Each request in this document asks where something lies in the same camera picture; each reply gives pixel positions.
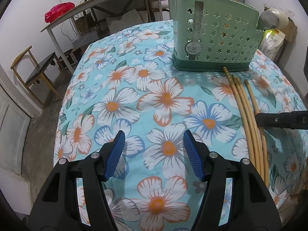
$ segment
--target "bed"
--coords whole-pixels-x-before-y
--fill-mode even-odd
[[[91,44],[79,62],[60,111],[54,163],[85,158],[123,130],[126,144],[114,176],[104,184],[119,231],[190,230],[206,184],[194,175],[183,147],[190,129],[197,141],[225,159],[248,157],[240,113],[223,73],[189,73],[172,63],[172,21],[141,24]],[[306,110],[280,69],[257,50],[248,79],[261,112]],[[265,130],[269,191],[279,208],[305,166],[305,130]],[[82,221],[90,224],[82,179],[77,182]],[[228,179],[220,224],[228,220]]]

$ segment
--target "metal screw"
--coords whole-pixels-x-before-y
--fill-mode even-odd
[[[96,159],[96,158],[98,158],[99,156],[100,156],[100,153],[99,153],[99,152],[94,152],[94,153],[91,154],[91,158],[93,158],[93,159]]]
[[[248,165],[248,164],[250,163],[250,161],[249,161],[249,159],[244,158],[244,159],[242,160],[242,163],[244,163],[245,165]]]
[[[65,159],[65,158],[61,158],[61,159],[59,160],[59,164],[63,165],[63,164],[65,164],[65,163],[66,163],[66,159]]]
[[[213,159],[218,157],[218,154],[216,152],[210,152],[208,155]]]

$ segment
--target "green plastic basket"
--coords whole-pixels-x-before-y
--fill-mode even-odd
[[[182,71],[249,69],[261,41],[259,12],[234,0],[169,0],[175,67]]]

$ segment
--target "basket label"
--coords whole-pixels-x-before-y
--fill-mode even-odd
[[[185,51],[189,55],[197,55],[201,52],[201,46],[200,46],[199,43],[191,41],[191,42],[186,44]]]

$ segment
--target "metal table frame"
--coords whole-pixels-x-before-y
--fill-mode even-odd
[[[73,27],[75,30],[77,30],[77,27],[74,23],[74,15],[77,15],[78,13],[81,13],[82,11],[85,11],[86,9],[92,8],[96,5],[98,5],[99,3],[103,3],[103,2],[107,2],[110,0],[88,0],[76,7],[74,7],[73,9],[67,11],[65,14],[63,14],[62,16],[60,16],[59,18],[57,18],[56,20],[54,20],[52,23],[50,23],[49,25],[47,25],[44,29],[41,30],[41,32],[43,32],[44,30],[47,30],[53,44],[56,47],[56,50],[59,52],[60,56],[62,57],[62,59],[64,60],[65,64],[67,65],[68,69],[71,71],[71,73],[74,73],[74,70],[72,68],[72,66],[70,65],[69,61],[67,60],[64,52],[62,51],[59,43],[57,42],[56,37],[54,36],[52,29],[56,26],[58,26],[59,24],[63,23],[66,20],[72,19],[72,23],[73,23]],[[161,8],[161,0],[158,0],[159,3],[159,14],[160,14],[160,19],[162,20],[162,8]]]

